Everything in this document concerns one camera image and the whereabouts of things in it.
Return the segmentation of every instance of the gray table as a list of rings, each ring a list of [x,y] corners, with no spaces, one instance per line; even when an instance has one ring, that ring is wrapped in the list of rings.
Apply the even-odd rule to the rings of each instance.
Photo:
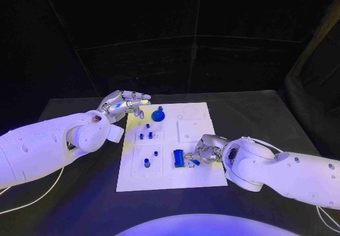
[[[102,98],[52,99],[40,120],[95,109]],[[229,92],[154,95],[151,102],[206,102],[216,135],[250,136],[285,151],[318,155],[315,147],[276,92]],[[116,125],[125,127],[127,118]],[[122,141],[102,148],[65,168],[59,183],[27,208],[0,215],[0,235],[114,235],[152,219],[191,213],[239,216],[299,235],[333,232],[315,207],[281,196],[268,186],[255,193],[229,182],[227,187],[115,192]],[[59,171],[13,187],[1,195],[6,210],[34,200],[49,189]],[[335,219],[340,214],[327,210]]]

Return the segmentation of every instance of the robotic arm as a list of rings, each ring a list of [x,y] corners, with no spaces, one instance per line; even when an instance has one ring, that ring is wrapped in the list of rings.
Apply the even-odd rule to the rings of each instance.
[[[139,105],[150,95],[115,91],[96,110],[59,117],[0,136],[0,189],[33,181],[96,151],[105,140],[118,143],[124,129],[112,125],[127,113],[144,118]]]
[[[186,159],[223,162],[224,177],[258,192],[266,184],[282,196],[340,209],[340,161],[292,152],[273,154],[261,140],[204,134]]]

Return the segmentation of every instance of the white cable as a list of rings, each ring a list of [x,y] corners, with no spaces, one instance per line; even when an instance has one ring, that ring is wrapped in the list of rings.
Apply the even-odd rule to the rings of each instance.
[[[50,192],[53,186],[56,185],[56,183],[57,183],[57,181],[59,181],[59,179],[60,179],[62,171],[60,171],[60,174],[59,174],[59,176],[57,176],[57,178],[56,178],[54,184],[52,185],[52,187],[49,188],[49,190],[44,192],[44,194],[43,194],[33,202],[30,202],[29,204],[20,206],[20,207],[17,207],[17,208],[13,208],[13,209],[10,209],[10,210],[6,210],[6,211],[3,211],[3,212],[0,212],[0,215],[4,214],[4,213],[7,213],[7,212],[10,212],[10,211],[14,211],[14,210],[17,210],[17,209],[20,209],[20,208],[27,207],[29,205],[31,205],[33,203],[36,203],[36,202],[44,197],[44,195]]]
[[[250,139],[250,140],[253,140],[253,141],[256,141],[258,143],[261,143],[261,144],[263,144],[263,145],[266,145],[266,146],[269,146],[271,148],[273,148],[273,149],[276,149],[279,152],[284,152],[282,150],[279,150],[273,145],[271,145],[269,143],[266,143],[265,141],[262,141],[262,140],[259,140],[259,139],[253,139],[253,138],[250,138],[250,137],[242,137],[242,139]]]
[[[8,190],[10,187],[7,187],[1,192],[0,192],[0,195]]]
[[[340,231],[338,230],[335,230],[335,229],[333,229],[328,225],[327,225],[327,223],[325,223],[325,221],[324,221],[324,219],[322,219],[322,216],[321,216],[321,214],[320,214],[320,210],[318,210],[318,206],[315,206],[317,207],[317,213],[318,213],[318,217],[320,217],[320,219],[321,219],[321,221],[324,222],[324,224],[325,224],[325,226],[333,230],[333,231],[335,231],[337,233],[340,233]],[[325,215],[328,216],[328,218],[331,219],[331,221],[335,223],[335,225],[338,226],[338,224],[337,224],[337,222],[334,221],[334,219],[330,217],[330,215],[325,213]]]

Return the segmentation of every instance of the white board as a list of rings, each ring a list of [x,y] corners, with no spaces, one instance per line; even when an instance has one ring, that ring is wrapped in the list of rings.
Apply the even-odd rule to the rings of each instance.
[[[163,107],[165,118],[151,120],[151,113]],[[226,186],[222,163],[174,168],[173,151],[181,149],[184,154],[194,151],[203,134],[214,134],[207,104],[177,103],[142,106],[144,119],[128,114],[122,147],[122,158],[116,182],[116,192]]]

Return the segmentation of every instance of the small blue piece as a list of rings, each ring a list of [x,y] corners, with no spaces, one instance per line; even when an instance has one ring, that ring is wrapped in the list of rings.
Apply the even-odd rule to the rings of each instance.
[[[148,159],[147,159],[147,158],[144,159],[144,167],[145,167],[145,168],[148,168],[148,167],[150,167],[150,161],[148,161]]]
[[[174,167],[186,167],[184,157],[183,157],[183,150],[177,149],[173,151],[174,155]]]
[[[160,121],[164,120],[165,114],[163,112],[163,107],[161,106],[158,106],[158,109],[152,112],[151,118],[155,122],[160,122]]]
[[[197,160],[191,160],[190,161],[199,166],[200,165],[200,162]]]

